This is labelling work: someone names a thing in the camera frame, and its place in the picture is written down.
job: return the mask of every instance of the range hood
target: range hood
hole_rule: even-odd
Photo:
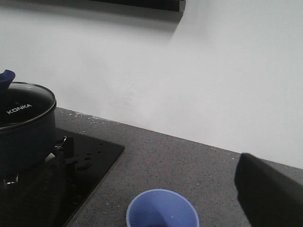
[[[102,2],[110,2],[115,4],[123,4],[130,6],[139,6],[153,9],[163,9],[169,11],[183,12],[186,0],[94,0]]]

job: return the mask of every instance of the black object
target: black object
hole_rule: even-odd
[[[40,162],[55,145],[54,94],[40,85],[11,83],[14,77],[9,70],[0,74],[0,177]]]
[[[65,226],[124,150],[56,129],[58,144],[64,136],[50,161],[20,172],[12,181],[0,179],[0,226]]]
[[[186,0],[94,0],[123,4],[130,6],[139,6],[153,9],[163,9],[169,11],[183,12],[185,10]]]
[[[235,184],[252,227],[302,227],[303,186],[250,154],[241,154]]]

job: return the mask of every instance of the pot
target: pot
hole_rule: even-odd
[[[0,74],[0,177],[44,160],[54,149],[56,99],[47,88]]]

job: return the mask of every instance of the pot handle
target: pot handle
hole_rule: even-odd
[[[16,74],[10,70],[5,70],[3,73],[0,73],[0,94],[6,92],[15,76]]]
[[[56,145],[55,145],[55,148],[56,148],[56,149],[62,148],[63,145],[65,144],[65,141],[66,141],[66,140],[67,140],[67,137],[66,137],[66,136],[63,136],[63,138],[62,138],[60,144],[56,144]]]

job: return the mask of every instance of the pot lid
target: pot lid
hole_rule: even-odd
[[[30,123],[56,106],[47,88],[25,82],[12,82],[15,73],[0,73],[0,132]]]

